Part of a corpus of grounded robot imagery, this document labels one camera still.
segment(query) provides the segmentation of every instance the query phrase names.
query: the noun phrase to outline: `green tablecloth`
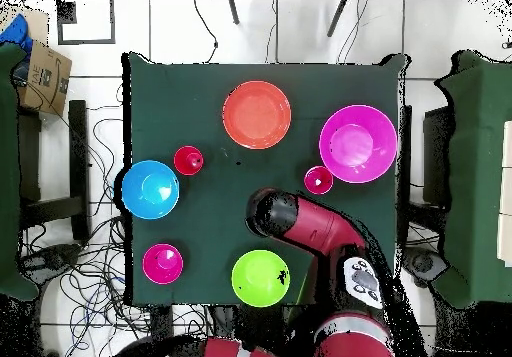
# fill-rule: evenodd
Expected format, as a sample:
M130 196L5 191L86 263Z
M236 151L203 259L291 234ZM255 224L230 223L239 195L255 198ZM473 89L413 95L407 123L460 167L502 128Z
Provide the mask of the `green tablecloth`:
M249 196L261 187L304 191L308 168L320 164L318 138L326 119L350 104L368 104L398 123L397 83L402 55L372 66L158 65L130 54L132 161L158 160L173 168L174 152L194 145L205 165L195 176L179 175L180 199L159 220L133 218L134 305L171 303L238 304L231 269L246 251L262 248L288 264L291 285L283 303L297 301L311 255L258 238L245 226ZM248 150L224 130L222 105L228 93L249 80L264 80L287 96L292 122L279 144ZM395 172L364 185L336 181L317 200L362 220L379 240L390 267L395 249ZM151 245L167 242L183 254L181 277L157 285L142 271Z
M512 302L512 268L497 258L503 126L512 120L512 65L462 51L438 81L455 113L450 140L452 207L444 255L450 269L434 282L453 306Z
M11 71L25 55L18 45L0 44L0 293L19 300L32 300L39 295L39 290L18 272L16 264L20 233L20 167L18 96L11 82Z

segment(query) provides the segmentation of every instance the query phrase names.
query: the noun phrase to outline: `bowl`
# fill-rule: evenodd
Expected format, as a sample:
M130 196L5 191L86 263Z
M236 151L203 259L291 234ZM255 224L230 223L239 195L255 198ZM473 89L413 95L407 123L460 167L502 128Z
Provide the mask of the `bowl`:
M332 188L333 177L325 166L314 166L304 175L304 186L312 194L325 194Z
M185 145L174 154L174 167L182 175L195 175L203 167L204 158L196 147Z
M238 85L222 107L226 132L237 144L262 150L277 144L291 122L290 103L275 85L250 81Z
M121 198L128 211L141 219L167 215L179 198L179 182L165 164L154 160L135 163L121 185Z
M176 247L170 244L155 244L144 254L142 270L155 284L170 284L181 275L183 257Z
M290 272L281 257L268 250L253 250L241 256L231 273L236 296L252 307L279 302L290 286Z
M338 179L370 182L393 164L397 134L391 120L374 107L352 105L334 113L320 133L320 157Z

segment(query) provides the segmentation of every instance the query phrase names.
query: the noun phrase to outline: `white tile floor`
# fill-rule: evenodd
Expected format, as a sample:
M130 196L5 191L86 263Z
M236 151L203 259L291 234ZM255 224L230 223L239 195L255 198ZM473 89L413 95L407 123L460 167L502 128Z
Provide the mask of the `white tile floor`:
M362 11L367 0L359 3ZM195 63L206 61L213 48L213 38L197 16L192 0L115 0L115 44L58 45L57 14L54 1L26 1L29 7L49 14L49 45L71 58L73 67L69 83L69 99L85 99L89 108L118 105L116 93L121 84L121 54L135 51L158 63ZM274 24L272 0L236 0L240 24L234 25L227 0L198 0L197 6L219 46L212 62L264 63L269 32ZM357 18L357 0L349 0L332 38L326 37L338 0L279 0L279 55L280 62L379 63L391 53L405 52L412 58L407 70L407 104L413 106L412 182L423 183L422 120L425 111L446 104L433 80L446 75L451 67L451 55L460 49L476 49L494 59L504 59L512 49L502 44L512 39L512 16L493 9L485 0L368 0L359 33L350 52L343 43L353 30ZM63 39L109 39L110 5L108 0L77 0L77 24L63 25ZM275 29L268 48L268 60L275 60ZM120 108L89 111L89 139L91 147L112 170L112 181L122 166L122 123L105 120L97 128L97 136L113 151L108 151L93 137L92 127L98 120L122 119ZM56 198L69 193L68 185L68 130L66 125L51 115L42 115L40 186L42 198ZM67 107L64 114L67 120ZM91 160L91 204L103 193L102 174ZM421 200L421 190L412 188L415 200ZM109 204L101 205L93 224L116 215ZM39 244L71 242L69 221L47 224L48 232ZM33 228L35 237L41 228ZM106 229L100 231L93 243L106 242ZM124 269L123 259L117 267ZM87 285L87 279L80 279ZM425 345L432 350L435 335L435 315L429 292L417 288L407 273L402 281L408 292L414 314L422 327ZM84 302L68 280L63 288L70 296ZM59 287L59 279L52 281L45 294L41 321L45 347L56 349L61 357L73 344L70 318L76 303L66 297ZM71 322L75 334L83 328L83 313L75 313ZM134 339L131 331L114 333L110 326L91 328L84 338L84 348L72 357L110 357Z

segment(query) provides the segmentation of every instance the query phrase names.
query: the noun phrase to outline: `lime green bowl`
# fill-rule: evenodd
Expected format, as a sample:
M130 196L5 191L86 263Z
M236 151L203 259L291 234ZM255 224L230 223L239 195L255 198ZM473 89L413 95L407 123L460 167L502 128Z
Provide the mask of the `lime green bowl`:
M236 296L252 307L279 302L290 286L290 271L281 257L267 250L253 250L240 257L231 272Z

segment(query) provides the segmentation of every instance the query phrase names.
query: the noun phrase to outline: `magenta bowl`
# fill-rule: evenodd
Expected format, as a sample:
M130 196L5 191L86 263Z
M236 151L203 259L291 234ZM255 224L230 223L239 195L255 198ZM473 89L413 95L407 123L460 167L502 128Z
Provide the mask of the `magenta bowl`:
M344 107L325 122L320 133L320 157L338 179L371 182L393 164L397 150L391 120L366 105Z
M179 278L183 270L183 257L172 245L156 244L144 254L142 270L155 284L170 284Z

